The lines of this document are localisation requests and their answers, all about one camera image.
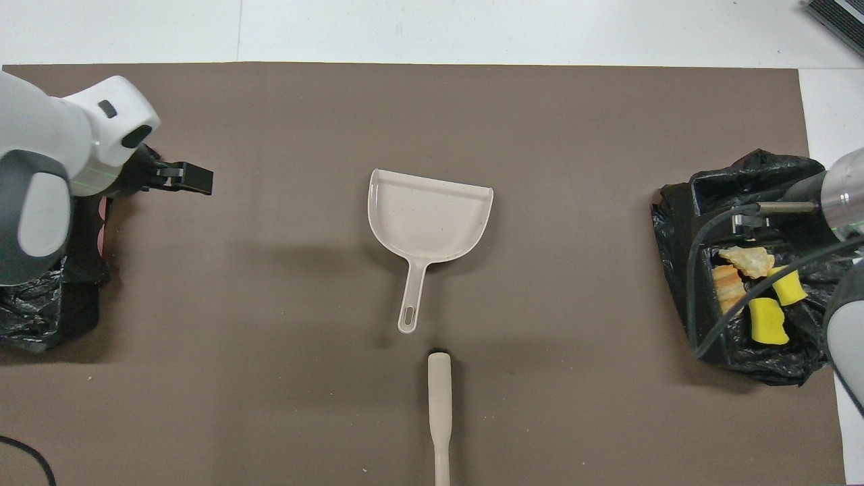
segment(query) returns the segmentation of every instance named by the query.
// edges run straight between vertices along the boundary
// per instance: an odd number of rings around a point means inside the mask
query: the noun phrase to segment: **black plastic bag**
[[[99,196],[73,199],[64,256],[26,284],[0,287],[0,344],[42,352],[96,327],[99,287],[110,280],[97,245]]]
[[[663,262],[666,281],[686,333],[686,263],[693,236],[709,215],[732,206],[753,202],[776,201],[795,182],[825,171],[817,161],[807,157],[778,156],[756,150],[731,166],[698,172],[689,182],[667,185],[660,190],[662,200],[651,206],[654,234]],[[730,246],[729,227],[712,232],[707,241],[722,241]],[[775,265],[785,265],[798,257],[782,236],[760,241],[774,253]],[[708,246],[700,252],[696,264],[696,334],[701,342],[721,317],[711,268],[725,265],[717,257],[721,246]],[[790,341],[783,345],[765,345],[750,337],[749,313],[745,309],[720,334],[702,357],[704,361],[745,374],[768,385],[802,385],[810,375],[828,362],[822,320],[825,307],[840,277],[851,266],[848,259],[816,262],[798,271],[805,300],[784,306],[784,328]],[[747,290],[753,284],[745,282]]]

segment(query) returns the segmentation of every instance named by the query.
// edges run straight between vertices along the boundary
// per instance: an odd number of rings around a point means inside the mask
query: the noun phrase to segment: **sponge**
[[[768,275],[771,276],[784,268],[785,266],[772,268],[768,271]],[[780,305],[794,304],[807,297],[807,292],[801,288],[801,281],[798,280],[798,270],[774,282],[773,287],[774,291],[777,292],[777,297],[780,299]]]
[[[783,330],[783,310],[776,300],[759,297],[751,300],[750,307],[751,334],[755,342],[762,344],[786,344],[789,336]]]

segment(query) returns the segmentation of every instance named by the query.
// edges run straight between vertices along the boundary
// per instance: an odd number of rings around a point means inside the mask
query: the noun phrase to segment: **white floor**
[[[864,58],[797,0],[0,2],[0,65],[228,61],[792,67],[810,155],[864,146]],[[838,403],[864,483],[864,419]]]

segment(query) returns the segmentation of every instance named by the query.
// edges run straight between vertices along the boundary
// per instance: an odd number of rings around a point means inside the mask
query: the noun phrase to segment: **dustpan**
[[[375,169],[369,226],[388,250],[408,260],[398,328],[414,332],[426,268],[471,251],[489,221],[492,189]]]

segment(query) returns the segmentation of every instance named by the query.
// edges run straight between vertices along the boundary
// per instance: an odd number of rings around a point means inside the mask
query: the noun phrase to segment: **black cable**
[[[39,453],[36,449],[30,447],[27,444],[24,444],[21,441],[15,440],[11,437],[6,437],[4,435],[0,435],[0,444],[11,445],[17,449],[20,449],[24,452],[27,452],[30,456],[33,456],[33,459],[36,460],[37,463],[42,467],[42,471],[45,473],[45,477],[48,479],[48,486],[57,486],[57,482],[54,480],[54,473],[51,471],[51,466],[48,465],[48,461],[45,460],[45,457]]]
[[[809,264],[810,262],[816,261],[818,259],[823,259],[833,253],[846,250],[850,247],[862,245],[864,245],[864,235],[858,235],[846,241],[840,241],[838,243],[835,243],[834,245],[826,246],[820,250],[811,252],[806,256],[793,261],[789,265],[785,266],[783,270],[771,275],[770,277],[765,278],[758,284],[754,285],[748,293],[744,294],[744,297],[739,299],[738,302],[736,302],[735,305],[733,305],[732,308],[730,308],[726,312],[726,314],[724,314],[723,317],[721,317],[714,324],[714,327],[711,328],[711,330],[705,335],[705,339],[702,340],[702,344],[700,344],[698,347],[694,347],[694,354],[696,355],[696,358],[702,358],[703,356],[705,356],[705,353],[708,353],[708,348],[711,347],[711,344],[714,343],[714,340],[717,339],[717,336],[719,336],[720,333],[723,332],[723,330],[726,328],[726,326],[732,321],[732,319],[734,319],[735,314],[737,314],[739,310],[744,309],[744,306],[747,305],[747,303],[761,295],[763,292],[767,291],[768,288],[774,285],[778,280],[796,271],[802,266]]]

